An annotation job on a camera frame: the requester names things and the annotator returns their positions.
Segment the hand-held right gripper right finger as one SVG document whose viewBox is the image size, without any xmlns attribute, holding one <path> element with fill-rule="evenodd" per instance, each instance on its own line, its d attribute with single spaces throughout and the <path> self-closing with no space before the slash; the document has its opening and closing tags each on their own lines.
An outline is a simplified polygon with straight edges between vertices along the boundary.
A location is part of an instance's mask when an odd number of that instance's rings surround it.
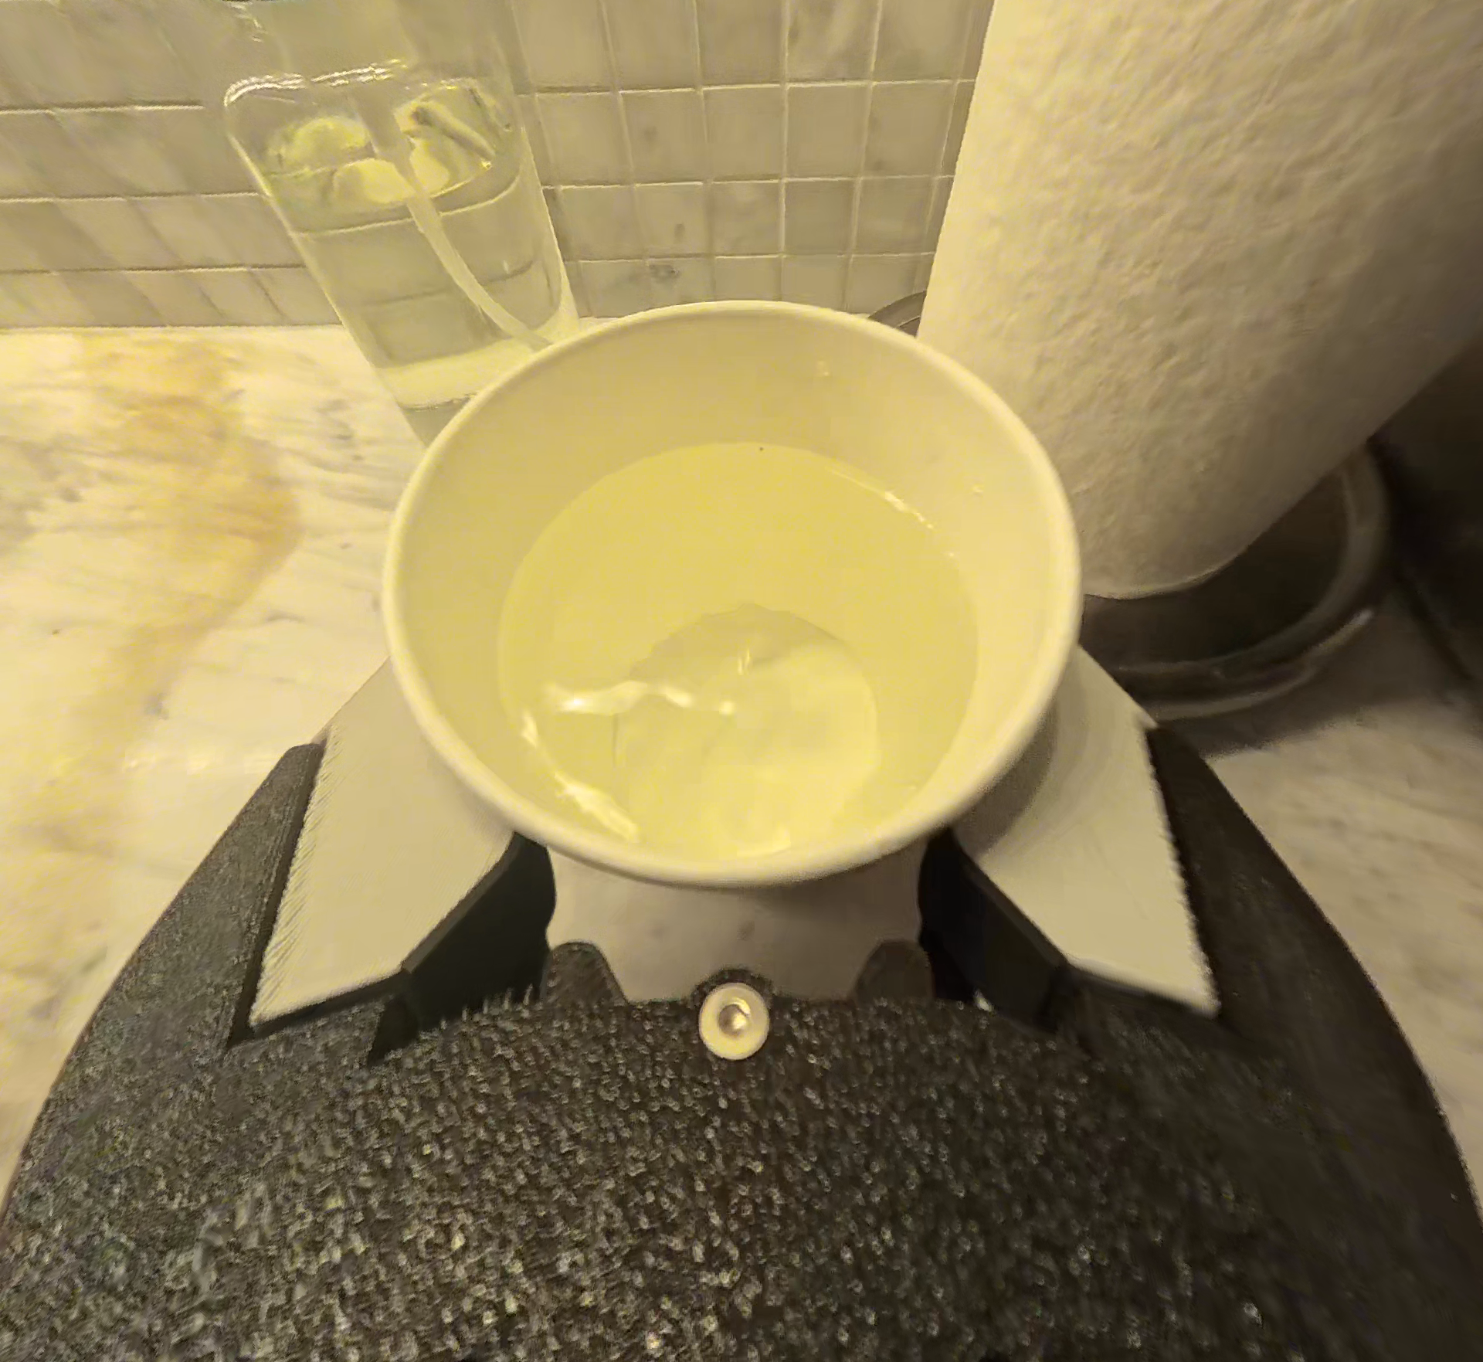
<svg viewBox="0 0 1483 1362">
<path fill-rule="evenodd" d="M 1152 724 L 1083 652 L 1011 772 L 922 858 L 941 989 L 1043 1024 L 1080 984 L 1214 1018 Z"/>
</svg>

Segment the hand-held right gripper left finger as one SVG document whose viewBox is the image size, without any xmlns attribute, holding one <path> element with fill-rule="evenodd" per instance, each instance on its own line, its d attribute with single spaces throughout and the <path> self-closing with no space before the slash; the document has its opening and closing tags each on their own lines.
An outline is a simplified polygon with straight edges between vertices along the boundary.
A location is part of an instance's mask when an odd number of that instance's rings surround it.
<svg viewBox="0 0 1483 1362">
<path fill-rule="evenodd" d="M 366 1007 L 378 1061 L 488 1005 L 539 997 L 557 908 L 550 856 L 437 759 L 390 666 L 318 744 L 250 978 L 248 1040 Z"/>
</svg>

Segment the green-banded white paper cup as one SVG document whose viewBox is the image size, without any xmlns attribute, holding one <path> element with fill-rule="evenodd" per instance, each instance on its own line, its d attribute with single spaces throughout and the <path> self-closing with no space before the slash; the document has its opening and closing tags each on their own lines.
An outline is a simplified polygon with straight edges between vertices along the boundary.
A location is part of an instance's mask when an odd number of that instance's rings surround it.
<svg viewBox="0 0 1483 1362">
<path fill-rule="evenodd" d="M 766 301 L 614 320 L 474 399 L 382 592 L 419 732 L 634 1002 L 840 997 L 914 940 L 923 855 L 1040 741 L 1083 610 L 1000 395 Z"/>
</svg>

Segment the marble desk countertop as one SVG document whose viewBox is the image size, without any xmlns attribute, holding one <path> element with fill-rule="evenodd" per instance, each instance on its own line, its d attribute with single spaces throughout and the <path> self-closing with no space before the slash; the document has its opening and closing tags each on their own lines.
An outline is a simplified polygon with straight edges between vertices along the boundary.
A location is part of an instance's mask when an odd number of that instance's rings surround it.
<svg viewBox="0 0 1483 1362">
<path fill-rule="evenodd" d="M 2 381 L 8 1183 L 120 967 L 381 664 L 418 445 L 330 328 L 8 333 Z M 1408 596 L 1312 685 L 1186 732 L 1390 1004 L 1480 1178 L 1480 712 Z"/>
</svg>

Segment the dark paper towel holder base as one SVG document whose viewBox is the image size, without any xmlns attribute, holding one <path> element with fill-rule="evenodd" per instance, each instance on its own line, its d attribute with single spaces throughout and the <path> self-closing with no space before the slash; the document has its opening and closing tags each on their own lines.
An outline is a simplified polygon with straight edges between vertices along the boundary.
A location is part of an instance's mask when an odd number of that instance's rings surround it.
<svg viewBox="0 0 1483 1362">
<path fill-rule="evenodd" d="M 1307 685 L 1369 624 L 1392 549 L 1381 467 L 1360 448 L 1206 580 L 1088 599 L 1082 648 L 1162 722 L 1265 704 Z"/>
</svg>

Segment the glass soap dispenser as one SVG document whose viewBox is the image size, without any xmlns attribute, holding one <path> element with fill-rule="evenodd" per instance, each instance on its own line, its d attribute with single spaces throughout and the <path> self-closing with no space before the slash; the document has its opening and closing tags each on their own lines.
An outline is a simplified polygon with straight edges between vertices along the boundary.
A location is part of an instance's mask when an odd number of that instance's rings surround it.
<svg viewBox="0 0 1483 1362">
<path fill-rule="evenodd" d="M 507 55 L 477 0 L 202 0 L 200 74 L 339 323 L 430 442 L 578 330 Z"/>
</svg>

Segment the white paper towel roll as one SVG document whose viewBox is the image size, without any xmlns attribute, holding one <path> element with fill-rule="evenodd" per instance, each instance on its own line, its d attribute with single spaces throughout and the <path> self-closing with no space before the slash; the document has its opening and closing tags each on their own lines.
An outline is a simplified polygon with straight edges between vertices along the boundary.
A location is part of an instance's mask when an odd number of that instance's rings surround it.
<svg viewBox="0 0 1483 1362">
<path fill-rule="evenodd" d="M 1480 331 L 1481 0 L 995 0 L 922 338 L 1085 591 L 1230 565 Z"/>
</svg>

